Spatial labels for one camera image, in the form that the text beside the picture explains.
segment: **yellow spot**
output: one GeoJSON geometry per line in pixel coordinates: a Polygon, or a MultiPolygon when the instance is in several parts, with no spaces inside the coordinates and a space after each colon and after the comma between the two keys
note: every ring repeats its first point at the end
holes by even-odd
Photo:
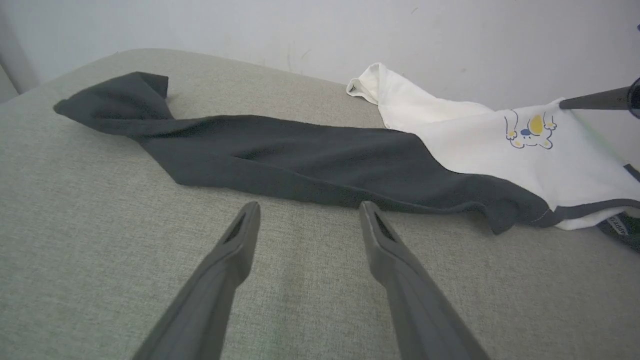
{"type": "Polygon", "coordinates": [[[542,117],[540,115],[536,115],[531,121],[529,121],[529,131],[532,134],[540,135],[542,134],[542,117]]]}

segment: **upside-down bear graphic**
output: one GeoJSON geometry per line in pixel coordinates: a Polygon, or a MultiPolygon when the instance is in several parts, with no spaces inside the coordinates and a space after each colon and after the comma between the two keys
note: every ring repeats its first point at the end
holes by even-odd
{"type": "Polygon", "coordinates": [[[504,117],[507,123],[507,140],[513,147],[522,149],[526,146],[540,145],[545,149],[551,149],[554,144],[549,140],[556,129],[554,117],[535,115],[533,118],[521,119],[517,112],[511,110],[512,115],[504,117]]]}

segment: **white wall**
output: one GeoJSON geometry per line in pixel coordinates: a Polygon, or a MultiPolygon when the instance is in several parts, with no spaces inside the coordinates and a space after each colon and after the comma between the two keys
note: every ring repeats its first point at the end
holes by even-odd
{"type": "MultiPolygon", "coordinates": [[[[639,23],[639,0],[0,0],[0,60],[19,91],[139,47],[340,83],[382,61],[436,96],[499,109],[630,85],[639,23]]],[[[588,117],[640,160],[640,120],[588,117]]]]}

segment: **white fabric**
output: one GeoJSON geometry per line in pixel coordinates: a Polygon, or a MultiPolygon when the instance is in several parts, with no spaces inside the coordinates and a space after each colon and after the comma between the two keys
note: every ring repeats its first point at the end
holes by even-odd
{"type": "MultiPolygon", "coordinates": [[[[551,210],[613,199],[640,201],[640,183],[557,101],[492,111],[438,99],[380,63],[351,80],[347,93],[377,104],[389,129],[416,134],[446,169],[511,181],[544,199],[551,210]]],[[[624,210],[605,209],[556,226],[589,227],[624,210]]]]}

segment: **gray tabletop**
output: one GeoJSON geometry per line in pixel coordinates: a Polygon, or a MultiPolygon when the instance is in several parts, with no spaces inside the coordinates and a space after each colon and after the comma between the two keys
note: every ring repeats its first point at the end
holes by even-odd
{"type": "MultiPolygon", "coordinates": [[[[180,186],[134,141],[51,110],[137,70],[170,77],[177,118],[382,126],[344,85],[153,49],[109,56],[0,106],[0,358],[130,357],[251,200],[262,227],[223,358],[399,358],[355,209],[180,186]]],[[[640,256],[596,229],[494,236],[475,213],[388,217],[493,358],[640,357],[640,256]]]]}

